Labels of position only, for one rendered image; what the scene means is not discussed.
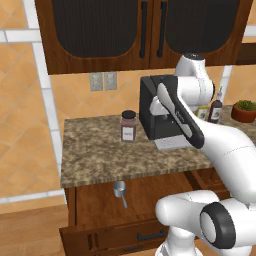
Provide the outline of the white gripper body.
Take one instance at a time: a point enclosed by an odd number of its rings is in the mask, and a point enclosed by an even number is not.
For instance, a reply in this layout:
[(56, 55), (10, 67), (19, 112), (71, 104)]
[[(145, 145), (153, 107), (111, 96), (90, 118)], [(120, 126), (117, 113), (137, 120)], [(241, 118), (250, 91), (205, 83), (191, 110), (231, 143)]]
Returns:
[(169, 112), (161, 104), (161, 102), (159, 101), (157, 96), (155, 96), (152, 99), (149, 110), (150, 110), (150, 112), (153, 116), (163, 116), (163, 115), (168, 115), (169, 114)]

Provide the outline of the grey metal measuring cup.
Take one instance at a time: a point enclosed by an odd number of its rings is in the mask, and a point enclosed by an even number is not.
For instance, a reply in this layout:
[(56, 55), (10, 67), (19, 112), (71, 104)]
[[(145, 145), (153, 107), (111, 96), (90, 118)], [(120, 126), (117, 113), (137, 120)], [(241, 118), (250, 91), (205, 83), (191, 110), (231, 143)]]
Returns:
[(125, 193), (126, 193), (126, 184), (124, 181), (116, 181), (113, 184), (113, 191), (114, 191), (114, 195), (117, 198), (121, 198), (123, 205), (125, 208), (128, 207), (127, 202), (125, 200)]

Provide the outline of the open wooden drawer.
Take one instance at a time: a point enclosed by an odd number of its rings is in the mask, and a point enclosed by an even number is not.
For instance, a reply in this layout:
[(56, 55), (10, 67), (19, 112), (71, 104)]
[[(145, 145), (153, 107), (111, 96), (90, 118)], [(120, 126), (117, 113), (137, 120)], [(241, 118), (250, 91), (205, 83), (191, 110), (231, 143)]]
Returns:
[[(155, 215), (158, 199), (194, 191), (185, 172), (130, 179), (126, 182), (125, 208), (114, 196), (111, 182), (67, 188), (68, 226), (60, 230), (66, 256), (120, 256), (158, 247), (168, 228)], [(137, 233), (162, 238), (138, 241)]]

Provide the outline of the black coffee machine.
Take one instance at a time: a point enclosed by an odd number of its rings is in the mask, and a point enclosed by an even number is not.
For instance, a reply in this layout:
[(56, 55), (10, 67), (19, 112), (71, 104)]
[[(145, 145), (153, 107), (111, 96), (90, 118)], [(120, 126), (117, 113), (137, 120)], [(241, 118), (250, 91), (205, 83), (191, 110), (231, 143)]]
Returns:
[(186, 140), (171, 114), (153, 116), (149, 110), (152, 99), (157, 96), (157, 86), (164, 75), (144, 76), (140, 80), (139, 120), (149, 140), (158, 150), (188, 148)]

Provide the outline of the brown spice jar black lid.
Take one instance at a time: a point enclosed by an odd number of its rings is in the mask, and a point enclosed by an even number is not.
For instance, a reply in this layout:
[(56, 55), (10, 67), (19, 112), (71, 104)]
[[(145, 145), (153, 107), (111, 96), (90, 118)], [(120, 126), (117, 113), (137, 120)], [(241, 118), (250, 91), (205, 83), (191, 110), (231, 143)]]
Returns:
[(121, 115), (121, 140), (133, 142), (136, 137), (136, 113), (125, 110)]

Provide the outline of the dark glass bottle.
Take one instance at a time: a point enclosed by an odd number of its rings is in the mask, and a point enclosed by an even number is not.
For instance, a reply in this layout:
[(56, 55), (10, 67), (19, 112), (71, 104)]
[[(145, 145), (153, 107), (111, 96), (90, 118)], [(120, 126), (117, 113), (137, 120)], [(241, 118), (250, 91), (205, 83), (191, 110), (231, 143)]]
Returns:
[(208, 115), (208, 121), (211, 123), (217, 123), (220, 117), (220, 112), (222, 110), (222, 89), (219, 89), (216, 100), (211, 104), (209, 115)]

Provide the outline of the wooden base cabinet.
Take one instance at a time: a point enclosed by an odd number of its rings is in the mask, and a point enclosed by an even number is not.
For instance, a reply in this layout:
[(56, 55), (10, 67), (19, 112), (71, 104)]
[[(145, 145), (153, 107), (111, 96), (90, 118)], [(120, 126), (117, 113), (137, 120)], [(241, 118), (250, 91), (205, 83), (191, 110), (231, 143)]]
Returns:
[(211, 190), (220, 200), (230, 197), (229, 191), (214, 168), (186, 171), (184, 175), (194, 190)]

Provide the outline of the green plant in brown pot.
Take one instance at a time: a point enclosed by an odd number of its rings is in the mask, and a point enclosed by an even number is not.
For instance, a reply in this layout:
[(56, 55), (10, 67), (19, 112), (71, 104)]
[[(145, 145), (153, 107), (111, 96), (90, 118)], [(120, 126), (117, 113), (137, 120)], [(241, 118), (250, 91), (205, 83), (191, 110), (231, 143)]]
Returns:
[(241, 123), (252, 123), (256, 119), (256, 102), (238, 101), (232, 107), (231, 117)]

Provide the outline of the wooden cupboard door dark pane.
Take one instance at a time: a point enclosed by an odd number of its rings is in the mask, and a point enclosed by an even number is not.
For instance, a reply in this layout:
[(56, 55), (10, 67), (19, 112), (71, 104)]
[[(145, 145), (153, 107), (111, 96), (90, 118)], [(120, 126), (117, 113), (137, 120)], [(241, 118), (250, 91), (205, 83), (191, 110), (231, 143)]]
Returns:
[[(163, 56), (157, 57), (161, 1), (167, 2)], [(173, 68), (184, 53), (208, 66), (237, 65), (253, 0), (154, 0), (150, 67)]]
[[(145, 57), (139, 57), (147, 2)], [(35, 0), (50, 75), (149, 67), (154, 0)]]

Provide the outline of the grey wall socket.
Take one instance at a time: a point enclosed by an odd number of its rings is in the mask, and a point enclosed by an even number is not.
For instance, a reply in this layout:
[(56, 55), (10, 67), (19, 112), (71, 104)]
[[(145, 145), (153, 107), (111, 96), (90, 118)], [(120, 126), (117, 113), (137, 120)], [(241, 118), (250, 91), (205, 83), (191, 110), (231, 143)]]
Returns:
[(94, 72), (90, 74), (90, 90), (91, 91), (103, 90), (103, 81), (102, 81), (101, 72)]
[(116, 72), (104, 73), (104, 87), (106, 90), (117, 89), (117, 73)]

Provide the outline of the dark wooden wall shelf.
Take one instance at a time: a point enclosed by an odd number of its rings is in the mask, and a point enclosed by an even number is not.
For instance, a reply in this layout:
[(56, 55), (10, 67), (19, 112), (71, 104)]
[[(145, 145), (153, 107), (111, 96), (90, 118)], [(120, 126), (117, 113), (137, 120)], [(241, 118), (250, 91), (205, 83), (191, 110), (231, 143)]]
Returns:
[(256, 43), (241, 44), (236, 64), (256, 65)]

